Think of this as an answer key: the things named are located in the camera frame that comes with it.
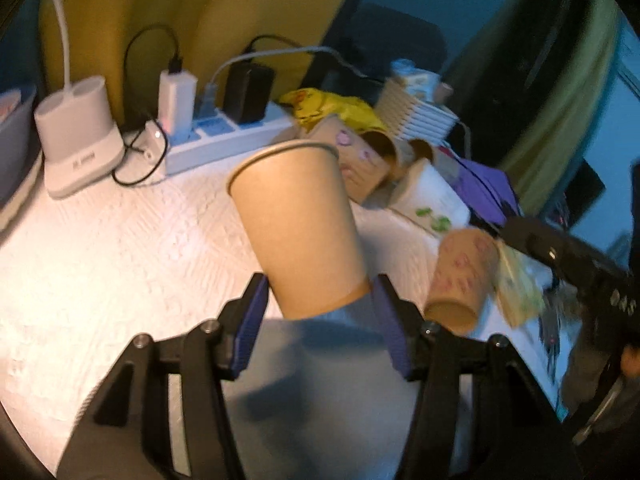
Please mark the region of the yellow curtain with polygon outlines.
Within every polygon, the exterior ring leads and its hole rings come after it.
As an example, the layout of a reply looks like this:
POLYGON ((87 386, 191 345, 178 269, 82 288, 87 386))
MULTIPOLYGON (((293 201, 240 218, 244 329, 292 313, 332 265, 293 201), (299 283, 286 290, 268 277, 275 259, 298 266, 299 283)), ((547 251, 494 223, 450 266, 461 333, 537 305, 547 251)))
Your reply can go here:
POLYGON ((63 0, 70 36, 70 76, 106 79, 116 120, 129 107, 122 82, 129 79, 142 100, 157 101, 158 72, 171 41, 164 32, 134 36, 153 23, 169 25, 179 40, 184 66, 205 84, 222 62, 262 34, 288 37, 303 46, 321 41, 344 0, 63 0))

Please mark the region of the white power strip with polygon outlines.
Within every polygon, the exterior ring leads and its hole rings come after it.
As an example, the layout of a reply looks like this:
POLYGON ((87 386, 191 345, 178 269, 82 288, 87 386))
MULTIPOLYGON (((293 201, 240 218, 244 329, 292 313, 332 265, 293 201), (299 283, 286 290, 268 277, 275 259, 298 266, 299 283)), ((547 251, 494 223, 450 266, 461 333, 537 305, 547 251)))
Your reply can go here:
POLYGON ((163 176, 181 174, 236 155, 293 140, 298 127, 292 116, 274 103, 260 122, 237 125, 223 112, 197 119, 189 132, 169 137, 168 150, 157 170, 163 176))

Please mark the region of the white usb charger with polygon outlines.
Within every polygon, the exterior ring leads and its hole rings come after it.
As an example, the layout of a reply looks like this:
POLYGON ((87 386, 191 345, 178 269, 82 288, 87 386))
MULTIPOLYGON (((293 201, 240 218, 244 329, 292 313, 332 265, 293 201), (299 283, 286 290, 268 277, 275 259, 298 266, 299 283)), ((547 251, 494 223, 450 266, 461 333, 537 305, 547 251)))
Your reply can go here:
POLYGON ((191 130, 198 78, 187 70, 160 73, 157 121, 168 136, 191 130))

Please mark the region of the white desk lamp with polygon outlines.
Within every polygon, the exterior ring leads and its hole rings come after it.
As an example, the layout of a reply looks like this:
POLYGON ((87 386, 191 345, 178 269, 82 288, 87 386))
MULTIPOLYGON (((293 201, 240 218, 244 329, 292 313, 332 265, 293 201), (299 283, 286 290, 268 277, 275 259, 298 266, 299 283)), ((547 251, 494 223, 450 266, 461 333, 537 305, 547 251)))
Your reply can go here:
POLYGON ((124 140, 112 116, 106 81, 70 79, 70 37, 62 0, 52 0, 63 52, 63 87, 42 100, 34 119, 43 152, 43 182, 55 200, 107 176, 122 161, 124 140))

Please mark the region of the brown cup lying back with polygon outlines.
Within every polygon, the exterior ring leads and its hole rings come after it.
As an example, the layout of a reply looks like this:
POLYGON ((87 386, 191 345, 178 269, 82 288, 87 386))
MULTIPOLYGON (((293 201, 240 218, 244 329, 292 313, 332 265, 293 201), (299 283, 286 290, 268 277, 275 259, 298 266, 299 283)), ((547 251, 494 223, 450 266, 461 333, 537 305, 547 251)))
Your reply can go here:
POLYGON ((391 181, 402 179, 416 160, 413 148, 398 136, 375 130, 366 131, 361 136, 390 166, 388 178, 391 181))

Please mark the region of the patterned cup lying front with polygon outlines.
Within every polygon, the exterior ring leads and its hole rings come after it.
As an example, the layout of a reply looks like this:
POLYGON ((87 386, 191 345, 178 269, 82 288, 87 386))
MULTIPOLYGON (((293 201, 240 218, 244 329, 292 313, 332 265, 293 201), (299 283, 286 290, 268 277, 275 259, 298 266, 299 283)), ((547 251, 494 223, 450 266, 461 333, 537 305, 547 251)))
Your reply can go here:
POLYGON ((499 266, 496 241, 477 228, 448 233, 439 244, 423 316, 451 333, 476 329, 499 266))

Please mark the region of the black power adapter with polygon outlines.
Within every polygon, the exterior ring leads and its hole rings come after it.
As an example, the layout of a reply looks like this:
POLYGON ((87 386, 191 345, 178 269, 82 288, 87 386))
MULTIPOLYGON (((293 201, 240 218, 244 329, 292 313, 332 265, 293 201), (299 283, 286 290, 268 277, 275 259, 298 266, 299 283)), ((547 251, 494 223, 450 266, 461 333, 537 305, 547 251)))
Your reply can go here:
POLYGON ((255 62, 237 62, 228 73, 222 110, 237 125, 260 122, 265 117, 276 72, 255 62))

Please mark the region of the yellow tissue box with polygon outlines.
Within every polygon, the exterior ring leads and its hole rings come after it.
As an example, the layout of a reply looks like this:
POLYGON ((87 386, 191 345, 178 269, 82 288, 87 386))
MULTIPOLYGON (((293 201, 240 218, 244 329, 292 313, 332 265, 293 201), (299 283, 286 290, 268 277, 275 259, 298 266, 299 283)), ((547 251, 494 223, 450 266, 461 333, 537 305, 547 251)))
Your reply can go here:
POLYGON ((544 295, 534 279, 531 258, 503 240, 498 240, 498 252, 497 304, 506 324, 518 328, 544 312, 544 295))

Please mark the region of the yellow plastic bag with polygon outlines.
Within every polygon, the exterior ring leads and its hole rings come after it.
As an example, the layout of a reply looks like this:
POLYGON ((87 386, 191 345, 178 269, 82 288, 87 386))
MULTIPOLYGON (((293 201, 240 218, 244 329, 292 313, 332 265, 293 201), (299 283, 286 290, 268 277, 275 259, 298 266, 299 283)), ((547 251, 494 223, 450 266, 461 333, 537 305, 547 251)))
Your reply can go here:
POLYGON ((330 115, 336 115, 356 133, 387 130, 374 109, 356 96, 339 96, 315 88, 303 88, 282 94, 278 104, 291 112, 307 132, 330 115))

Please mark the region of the patterned cup lying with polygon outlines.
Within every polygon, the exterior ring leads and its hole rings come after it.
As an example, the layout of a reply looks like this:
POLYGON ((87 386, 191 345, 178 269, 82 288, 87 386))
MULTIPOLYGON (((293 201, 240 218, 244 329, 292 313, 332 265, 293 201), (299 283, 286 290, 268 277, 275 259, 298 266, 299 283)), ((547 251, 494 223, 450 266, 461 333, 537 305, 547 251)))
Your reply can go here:
POLYGON ((477 228, 448 233, 439 244, 423 316, 451 333, 476 329, 499 266, 496 241, 477 228))
POLYGON ((337 114, 321 119, 308 132, 301 132, 300 137, 337 149, 347 195, 358 204, 364 203, 390 174, 390 165, 337 114))

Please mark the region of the white paper cup green print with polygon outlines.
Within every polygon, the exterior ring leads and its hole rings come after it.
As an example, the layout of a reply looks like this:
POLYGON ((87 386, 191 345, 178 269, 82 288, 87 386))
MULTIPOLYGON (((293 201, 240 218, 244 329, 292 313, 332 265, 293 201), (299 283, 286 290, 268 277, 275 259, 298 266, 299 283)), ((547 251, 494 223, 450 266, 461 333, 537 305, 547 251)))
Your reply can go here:
POLYGON ((426 158, 409 168, 394 188, 388 206, 439 237, 464 229, 471 219, 470 208, 426 158))

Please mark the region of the patterned cup lying left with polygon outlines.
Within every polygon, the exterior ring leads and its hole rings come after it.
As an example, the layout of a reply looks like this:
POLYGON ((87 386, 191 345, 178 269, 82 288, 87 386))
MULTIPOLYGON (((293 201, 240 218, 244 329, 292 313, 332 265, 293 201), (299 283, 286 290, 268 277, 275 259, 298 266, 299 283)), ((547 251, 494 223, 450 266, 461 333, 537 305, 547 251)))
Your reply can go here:
POLYGON ((337 149, 347 195, 358 204, 364 203, 390 174, 390 165, 337 114, 321 119, 308 132, 301 132, 300 137, 337 149))

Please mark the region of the purple cloth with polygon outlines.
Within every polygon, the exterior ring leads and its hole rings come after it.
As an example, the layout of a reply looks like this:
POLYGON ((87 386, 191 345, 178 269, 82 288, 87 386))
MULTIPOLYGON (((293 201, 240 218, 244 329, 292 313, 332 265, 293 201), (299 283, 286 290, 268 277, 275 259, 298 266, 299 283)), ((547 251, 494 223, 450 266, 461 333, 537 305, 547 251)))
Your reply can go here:
POLYGON ((503 171, 461 158, 450 148, 438 148, 435 154, 436 169, 471 209, 475 223, 504 226, 506 220, 521 214, 518 198, 503 171))

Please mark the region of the white plastic basket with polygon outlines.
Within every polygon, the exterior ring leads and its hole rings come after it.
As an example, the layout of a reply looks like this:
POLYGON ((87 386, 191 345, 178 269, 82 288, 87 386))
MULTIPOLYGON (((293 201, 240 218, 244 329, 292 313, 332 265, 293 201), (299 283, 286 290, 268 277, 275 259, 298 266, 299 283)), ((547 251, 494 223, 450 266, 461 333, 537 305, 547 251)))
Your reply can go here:
POLYGON ((448 107, 419 100, 393 79, 386 80, 374 111, 394 136, 435 145, 446 140, 459 120, 448 107))

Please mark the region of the plain brown paper cup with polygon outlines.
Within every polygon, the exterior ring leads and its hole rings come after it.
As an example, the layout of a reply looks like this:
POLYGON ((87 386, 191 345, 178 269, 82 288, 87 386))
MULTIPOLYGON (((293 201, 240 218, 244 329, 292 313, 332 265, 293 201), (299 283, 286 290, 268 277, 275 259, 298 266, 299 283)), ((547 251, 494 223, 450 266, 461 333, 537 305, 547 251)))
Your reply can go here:
POLYGON ((265 148, 232 170, 227 191, 285 318, 313 318, 367 296, 368 267, 334 146, 265 148))

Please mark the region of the brown cup lying rear right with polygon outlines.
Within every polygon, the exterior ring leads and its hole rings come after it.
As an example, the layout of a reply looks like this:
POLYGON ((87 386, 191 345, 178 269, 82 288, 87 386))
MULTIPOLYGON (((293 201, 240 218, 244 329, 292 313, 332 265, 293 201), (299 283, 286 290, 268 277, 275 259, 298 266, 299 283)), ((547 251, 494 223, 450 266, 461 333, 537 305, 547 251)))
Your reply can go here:
POLYGON ((412 139, 409 141, 409 145, 413 149, 416 160, 427 159, 447 182, 457 181, 460 176, 460 165, 454 156, 421 139, 412 139))

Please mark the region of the brown cup lying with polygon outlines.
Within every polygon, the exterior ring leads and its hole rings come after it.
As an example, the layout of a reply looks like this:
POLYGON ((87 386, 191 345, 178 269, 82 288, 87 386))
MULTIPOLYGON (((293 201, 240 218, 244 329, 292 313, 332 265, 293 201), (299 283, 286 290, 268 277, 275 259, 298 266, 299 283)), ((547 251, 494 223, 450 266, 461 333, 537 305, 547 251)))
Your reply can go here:
POLYGON ((402 179, 416 160, 413 148, 398 136, 375 130, 366 131, 361 136, 390 166, 388 178, 391 181, 402 179))
POLYGON ((427 159, 447 182, 457 181, 460 176, 460 165, 454 156, 421 139, 412 139, 409 141, 409 145, 413 149, 416 160, 427 159))

